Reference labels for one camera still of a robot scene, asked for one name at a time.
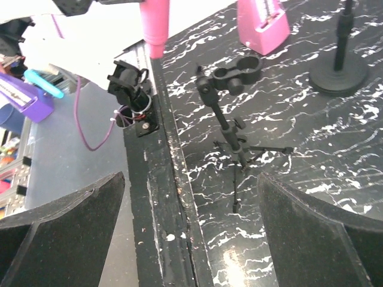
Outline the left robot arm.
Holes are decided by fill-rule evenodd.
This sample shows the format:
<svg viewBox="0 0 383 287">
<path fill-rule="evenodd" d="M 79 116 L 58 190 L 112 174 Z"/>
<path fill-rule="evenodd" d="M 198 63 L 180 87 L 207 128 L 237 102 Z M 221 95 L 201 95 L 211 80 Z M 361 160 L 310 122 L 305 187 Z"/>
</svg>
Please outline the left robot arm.
<svg viewBox="0 0 383 287">
<path fill-rule="evenodd" d="M 157 54 L 162 57 L 167 36 L 162 42 L 154 44 L 159 37 L 158 25 L 168 25 L 168 1 L 138 1 L 140 5 L 142 23 L 145 29 L 145 40 L 150 44 L 151 56 Z M 22 34 L 28 26 L 33 26 L 33 16 L 59 15 L 74 17 L 87 13 L 93 4 L 92 1 L 1 1 L 1 54 L 7 57 L 21 55 L 19 44 L 25 39 Z M 118 62 L 116 71 L 108 77 L 111 83 L 108 91 L 116 96 L 117 101 L 131 112 L 140 115 L 134 118 L 141 121 L 148 118 L 144 104 L 151 108 L 150 99 L 145 100 L 147 94 L 142 91 L 141 81 L 143 75 L 148 75 L 147 69 L 136 72 L 135 82 L 128 82 L 123 77 L 131 68 L 125 68 Z"/>
</svg>

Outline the small tripod stand ring clamp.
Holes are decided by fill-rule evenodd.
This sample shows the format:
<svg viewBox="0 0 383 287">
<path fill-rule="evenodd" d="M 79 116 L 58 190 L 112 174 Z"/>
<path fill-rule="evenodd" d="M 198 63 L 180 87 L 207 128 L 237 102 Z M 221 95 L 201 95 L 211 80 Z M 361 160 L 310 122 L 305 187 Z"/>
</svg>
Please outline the small tripod stand ring clamp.
<svg viewBox="0 0 383 287">
<path fill-rule="evenodd" d="M 191 167 L 192 187 L 200 215 L 230 212 L 235 188 L 240 196 L 249 193 L 260 172 L 289 173 L 292 151 L 282 148 L 293 146 L 286 137 L 294 127 L 287 110 L 287 99 L 294 93 L 291 69 L 273 60 L 262 60 L 254 54 L 222 57 L 202 54 L 196 58 L 201 75 L 211 78 L 220 69 L 235 68 L 247 75 L 237 80 L 232 96 L 228 89 L 215 90 L 212 107 L 202 105 L 195 119 L 197 137 L 190 149 L 195 155 L 188 159 Z M 230 145 L 219 131 L 221 121 L 234 127 L 239 136 L 246 136 L 248 145 L 262 147 L 244 155 L 248 162 L 243 168 L 239 158 L 230 152 Z"/>
</svg>

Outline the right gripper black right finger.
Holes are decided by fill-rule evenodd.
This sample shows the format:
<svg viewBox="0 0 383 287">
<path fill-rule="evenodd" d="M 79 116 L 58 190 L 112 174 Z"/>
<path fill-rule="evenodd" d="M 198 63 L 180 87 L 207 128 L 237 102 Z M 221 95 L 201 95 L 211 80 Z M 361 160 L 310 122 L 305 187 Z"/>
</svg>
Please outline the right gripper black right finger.
<svg viewBox="0 0 383 287">
<path fill-rule="evenodd" d="M 382 286 L 382 221 L 258 176 L 279 286 Z"/>
</svg>

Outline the pink microphone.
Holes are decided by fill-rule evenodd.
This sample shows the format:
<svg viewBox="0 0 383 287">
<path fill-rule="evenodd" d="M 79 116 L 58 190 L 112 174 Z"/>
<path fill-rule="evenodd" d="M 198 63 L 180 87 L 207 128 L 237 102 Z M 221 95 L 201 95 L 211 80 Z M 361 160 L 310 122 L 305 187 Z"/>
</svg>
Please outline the pink microphone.
<svg viewBox="0 0 383 287">
<path fill-rule="evenodd" d="M 143 39 L 151 59 L 161 59 L 169 37 L 170 0 L 147 0 L 139 4 Z"/>
</svg>

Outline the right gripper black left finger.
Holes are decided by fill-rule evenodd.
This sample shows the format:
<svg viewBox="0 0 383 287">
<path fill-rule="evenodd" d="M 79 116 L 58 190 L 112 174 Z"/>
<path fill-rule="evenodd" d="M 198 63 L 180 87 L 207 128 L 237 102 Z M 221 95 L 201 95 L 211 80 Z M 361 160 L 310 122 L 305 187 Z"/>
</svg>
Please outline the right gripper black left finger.
<svg viewBox="0 0 383 287">
<path fill-rule="evenodd" d="M 98 286 L 124 190 L 112 173 L 1 219 L 1 286 Z"/>
</svg>

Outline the round base stand with scissor clamp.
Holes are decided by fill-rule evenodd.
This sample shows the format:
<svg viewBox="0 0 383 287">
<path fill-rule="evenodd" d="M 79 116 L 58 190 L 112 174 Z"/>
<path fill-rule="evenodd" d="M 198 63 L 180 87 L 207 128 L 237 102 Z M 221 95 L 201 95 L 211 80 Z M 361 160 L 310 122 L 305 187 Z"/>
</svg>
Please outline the round base stand with scissor clamp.
<svg viewBox="0 0 383 287">
<path fill-rule="evenodd" d="M 369 73 L 365 60 L 347 49 L 354 27 L 353 3 L 346 1 L 338 18 L 335 52 L 320 55 L 309 69 L 311 87 L 328 96 L 352 96 L 362 87 Z"/>
</svg>

